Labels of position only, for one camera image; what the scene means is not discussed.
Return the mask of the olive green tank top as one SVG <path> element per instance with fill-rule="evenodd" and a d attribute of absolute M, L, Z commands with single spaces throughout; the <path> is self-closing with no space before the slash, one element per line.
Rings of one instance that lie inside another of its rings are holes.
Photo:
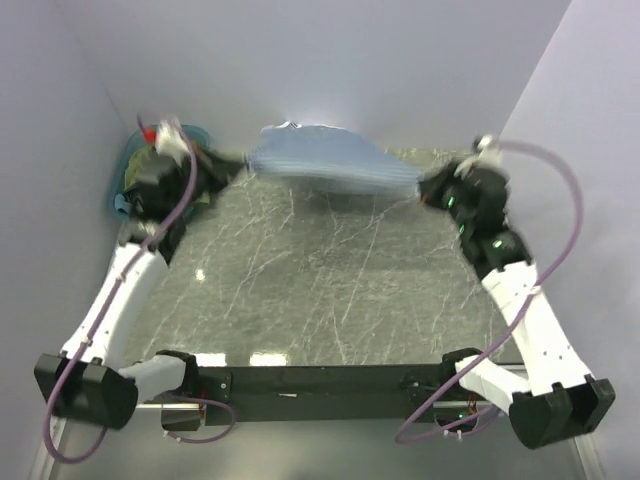
<path fill-rule="evenodd" d="M 187 188 L 191 169 L 188 156 L 176 162 L 147 146 L 135 153 L 132 160 L 125 173 L 123 192 L 131 210 L 172 210 Z"/>

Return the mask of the blue white striped tank top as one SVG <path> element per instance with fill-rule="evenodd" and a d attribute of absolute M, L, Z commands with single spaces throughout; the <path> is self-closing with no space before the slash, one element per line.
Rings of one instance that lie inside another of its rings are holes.
<path fill-rule="evenodd" d="M 247 155 L 258 175 L 344 195 L 416 197 L 419 168 L 347 129 L 285 122 L 260 133 Z"/>

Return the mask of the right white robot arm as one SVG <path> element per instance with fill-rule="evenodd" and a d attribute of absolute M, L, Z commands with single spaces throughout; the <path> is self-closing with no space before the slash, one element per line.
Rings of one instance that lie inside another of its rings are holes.
<path fill-rule="evenodd" d="M 545 278 L 507 220 L 505 174 L 486 166 L 460 174 L 457 167 L 450 162 L 421 180 L 421 200 L 456 224 L 461 251 L 505 320 L 503 337 L 514 340 L 526 375 L 493 363 L 494 346 L 450 352 L 440 365 L 440 388 L 414 414 L 443 395 L 472 392 L 506 413 L 531 450 L 593 432 L 616 398 L 614 388 L 593 376 L 560 326 L 542 289 Z"/>

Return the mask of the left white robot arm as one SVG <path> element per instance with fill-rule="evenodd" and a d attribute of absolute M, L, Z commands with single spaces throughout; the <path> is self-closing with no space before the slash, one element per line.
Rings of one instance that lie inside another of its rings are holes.
<path fill-rule="evenodd" d="M 203 164 L 190 153 L 181 160 L 149 153 L 129 191 L 132 213 L 121 225 L 89 312 L 59 353 L 41 355 L 34 367 L 48 419 L 120 430 L 140 403 L 164 395 L 186 402 L 200 393 L 193 354 L 160 350 L 125 365 L 124 350 L 149 297 L 169 272 L 186 233 L 185 213 L 200 193 L 220 193 L 241 169 L 219 157 L 213 161 Z"/>

